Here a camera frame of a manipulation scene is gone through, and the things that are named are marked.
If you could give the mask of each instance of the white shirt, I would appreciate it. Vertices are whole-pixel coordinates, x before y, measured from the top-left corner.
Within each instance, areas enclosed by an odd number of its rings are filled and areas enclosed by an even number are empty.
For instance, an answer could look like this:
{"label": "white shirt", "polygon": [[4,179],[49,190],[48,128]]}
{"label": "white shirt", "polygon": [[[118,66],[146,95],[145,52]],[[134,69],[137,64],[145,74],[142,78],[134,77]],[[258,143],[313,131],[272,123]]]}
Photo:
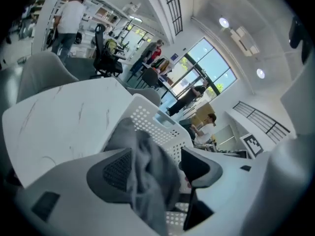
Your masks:
{"label": "white shirt", "polygon": [[211,138],[213,133],[211,124],[204,125],[202,128],[199,129],[199,131],[202,131],[204,135],[198,136],[196,134],[194,141],[197,144],[204,144],[205,142],[207,142]]}
{"label": "white shirt", "polygon": [[58,10],[56,16],[61,16],[57,26],[59,33],[77,33],[79,24],[84,15],[85,7],[79,1],[71,1],[65,3]]}

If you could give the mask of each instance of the gray chair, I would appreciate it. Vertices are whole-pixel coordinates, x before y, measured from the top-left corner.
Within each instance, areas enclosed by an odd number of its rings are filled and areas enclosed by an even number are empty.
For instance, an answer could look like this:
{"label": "gray chair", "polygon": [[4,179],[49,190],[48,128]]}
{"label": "gray chair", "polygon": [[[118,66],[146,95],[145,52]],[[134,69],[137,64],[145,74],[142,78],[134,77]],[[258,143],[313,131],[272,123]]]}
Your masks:
{"label": "gray chair", "polygon": [[142,75],[141,80],[137,84],[136,88],[142,82],[141,87],[146,83],[149,87],[158,87],[158,73],[153,68],[148,68]]}
{"label": "gray chair", "polygon": [[32,55],[25,63],[17,103],[45,90],[77,82],[58,56],[45,51]]}
{"label": "gray chair", "polygon": [[132,95],[134,95],[135,93],[138,93],[146,97],[149,101],[151,101],[154,105],[158,107],[161,105],[161,97],[159,96],[158,92],[152,88],[145,88],[145,89],[126,88],[126,89]]}

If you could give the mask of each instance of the person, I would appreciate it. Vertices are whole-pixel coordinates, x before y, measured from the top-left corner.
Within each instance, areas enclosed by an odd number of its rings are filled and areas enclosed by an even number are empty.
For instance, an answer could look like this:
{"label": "person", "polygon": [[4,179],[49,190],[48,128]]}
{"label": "person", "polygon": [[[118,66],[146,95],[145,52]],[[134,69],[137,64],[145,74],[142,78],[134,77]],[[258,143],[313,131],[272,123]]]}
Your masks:
{"label": "person", "polygon": [[207,89],[209,83],[204,81],[202,86],[191,87],[191,89],[180,98],[171,108],[169,108],[166,113],[169,116],[173,116],[178,113],[183,107],[191,103],[195,98],[200,97]]}
{"label": "person", "polygon": [[34,3],[33,5],[24,8],[24,13],[22,14],[22,26],[19,32],[19,40],[24,39],[29,35],[29,26],[32,20],[36,19],[34,12],[37,5],[38,3]]}
{"label": "person", "polygon": [[205,144],[211,139],[211,136],[213,135],[213,126],[216,126],[216,120],[217,117],[215,114],[208,114],[208,117],[205,121],[206,124],[199,130],[194,125],[191,125],[190,129],[195,133],[195,144]]}
{"label": "person", "polygon": [[163,44],[162,39],[159,39],[157,42],[150,43],[147,48],[142,52],[140,58],[136,61],[136,63],[132,66],[130,71],[135,74],[141,67],[142,63],[148,61],[148,59],[152,56],[153,52],[160,48]]}
{"label": "person", "polygon": [[148,59],[147,64],[151,64],[157,57],[159,57],[162,53],[162,50],[160,47],[157,47],[157,50],[152,54],[152,56]]}
{"label": "person", "polygon": [[84,0],[73,0],[65,3],[57,12],[54,29],[57,28],[56,39],[53,43],[52,52],[57,54],[62,44],[60,60],[64,63],[68,52],[75,41],[81,19],[84,15]]}

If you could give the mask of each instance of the black office chair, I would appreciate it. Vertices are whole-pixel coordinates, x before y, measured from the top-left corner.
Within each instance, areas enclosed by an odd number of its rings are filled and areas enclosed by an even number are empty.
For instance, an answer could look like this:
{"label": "black office chair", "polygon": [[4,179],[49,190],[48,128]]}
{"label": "black office chair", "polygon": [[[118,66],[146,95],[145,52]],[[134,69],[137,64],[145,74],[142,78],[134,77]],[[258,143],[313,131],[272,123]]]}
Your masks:
{"label": "black office chair", "polygon": [[145,88],[146,86],[149,87],[158,87],[158,74],[157,72],[154,71],[153,68],[148,68],[142,75],[141,80],[139,81],[139,83],[137,84],[137,86],[135,88],[138,87],[138,85],[141,83],[141,88]]}
{"label": "black office chair", "polygon": [[95,44],[96,44],[96,56],[93,62],[95,67],[95,74],[90,77],[90,79],[98,77],[111,77],[113,74],[118,77],[119,74],[123,72],[123,66],[117,59],[112,56],[108,47],[103,45],[103,33],[105,31],[105,26],[98,24],[95,28]]}

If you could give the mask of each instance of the mesh panel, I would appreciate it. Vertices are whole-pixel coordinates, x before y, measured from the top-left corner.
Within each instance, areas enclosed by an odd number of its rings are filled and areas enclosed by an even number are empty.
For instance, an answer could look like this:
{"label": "mesh panel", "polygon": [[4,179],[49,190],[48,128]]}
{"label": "mesh panel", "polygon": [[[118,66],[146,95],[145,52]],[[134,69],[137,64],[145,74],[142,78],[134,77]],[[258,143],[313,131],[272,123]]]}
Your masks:
{"label": "mesh panel", "polygon": [[131,171],[131,152],[121,156],[103,169],[104,180],[111,186],[126,192],[127,179]]}

